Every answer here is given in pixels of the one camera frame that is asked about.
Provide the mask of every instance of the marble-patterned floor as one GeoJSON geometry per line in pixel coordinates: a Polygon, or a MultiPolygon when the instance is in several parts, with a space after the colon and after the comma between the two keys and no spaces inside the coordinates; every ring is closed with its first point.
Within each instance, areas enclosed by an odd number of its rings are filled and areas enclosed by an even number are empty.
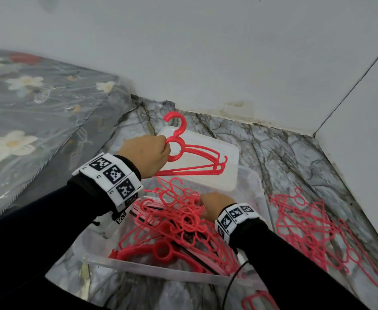
{"type": "MultiPolygon", "coordinates": [[[[124,139],[153,135],[165,125],[178,124],[162,119],[175,110],[172,102],[158,103],[135,97],[130,103],[130,110],[119,118],[115,133],[101,151],[115,153],[124,139]]],[[[378,234],[316,140],[289,131],[203,114],[182,114],[188,130],[236,145],[240,152],[239,163],[259,173],[267,198],[272,194],[293,194],[295,187],[301,187],[308,201],[324,200],[329,217],[346,221],[378,269],[378,234]]],[[[276,218],[275,207],[269,205],[269,209],[273,219],[276,218]]],[[[329,273],[369,308],[378,309],[378,288],[357,267],[350,274],[335,269],[329,269],[329,273]]],[[[167,281],[84,265],[75,259],[71,250],[57,262],[47,278],[77,296],[112,309],[220,309],[225,291],[225,287],[167,281]]],[[[225,309],[242,309],[243,297],[253,293],[234,284],[225,309]]],[[[299,307],[302,302],[305,302],[305,295],[291,301],[291,308],[299,307]]],[[[260,310],[272,308],[264,299],[258,301],[256,307],[260,310]]]]}

